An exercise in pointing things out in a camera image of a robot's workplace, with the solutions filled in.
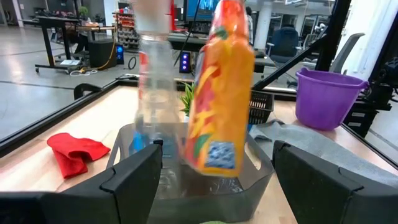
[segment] purple basket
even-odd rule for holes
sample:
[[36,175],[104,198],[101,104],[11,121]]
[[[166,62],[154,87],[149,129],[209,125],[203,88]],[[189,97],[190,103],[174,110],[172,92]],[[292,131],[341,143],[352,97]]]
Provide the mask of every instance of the purple basket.
[[337,128],[353,106],[360,91],[369,83],[347,75],[311,71],[297,72],[297,119],[315,129]]

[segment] computer tower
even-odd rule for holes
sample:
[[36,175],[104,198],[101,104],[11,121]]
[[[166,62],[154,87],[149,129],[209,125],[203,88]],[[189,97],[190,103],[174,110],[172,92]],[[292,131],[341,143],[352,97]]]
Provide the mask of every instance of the computer tower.
[[100,70],[115,67],[117,64],[116,46],[113,45],[112,39],[95,40],[89,43],[90,67],[100,68]]

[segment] monitor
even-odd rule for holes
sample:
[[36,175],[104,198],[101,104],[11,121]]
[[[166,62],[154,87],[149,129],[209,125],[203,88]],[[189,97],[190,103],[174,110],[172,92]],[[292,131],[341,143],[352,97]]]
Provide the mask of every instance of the monitor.
[[[193,21],[199,0],[184,1],[184,16],[186,21]],[[211,21],[213,12],[220,0],[200,0],[196,21]]]

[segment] gray floor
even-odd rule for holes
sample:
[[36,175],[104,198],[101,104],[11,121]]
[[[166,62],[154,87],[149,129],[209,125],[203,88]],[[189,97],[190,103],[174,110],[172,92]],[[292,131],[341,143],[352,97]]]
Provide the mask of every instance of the gray floor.
[[[73,88],[81,83],[105,86],[124,73],[138,73],[138,66],[128,70],[118,65],[87,77],[71,77],[63,71],[40,69],[36,74],[34,64],[48,64],[42,32],[38,28],[20,29],[0,27],[0,139],[30,123],[59,110],[73,102]],[[51,43],[53,53],[63,52],[63,46]],[[286,87],[287,81],[294,81],[295,66],[271,84]],[[274,72],[276,68],[266,67],[264,73],[255,73],[253,83]],[[175,76],[192,78],[190,74]],[[373,122],[366,139],[389,157],[398,162],[398,104],[392,103],[391,111],[381,111]]]

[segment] red cloth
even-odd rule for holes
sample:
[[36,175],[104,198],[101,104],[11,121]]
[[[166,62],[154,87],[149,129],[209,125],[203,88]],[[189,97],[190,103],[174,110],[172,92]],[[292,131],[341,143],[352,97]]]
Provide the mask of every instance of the red cloth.
[[52,148],[65,179],[87,172],[83,158],[95,161],[110,151],[100,142],[87,138],[77,139],[68,133],[51,136],[47,144]]

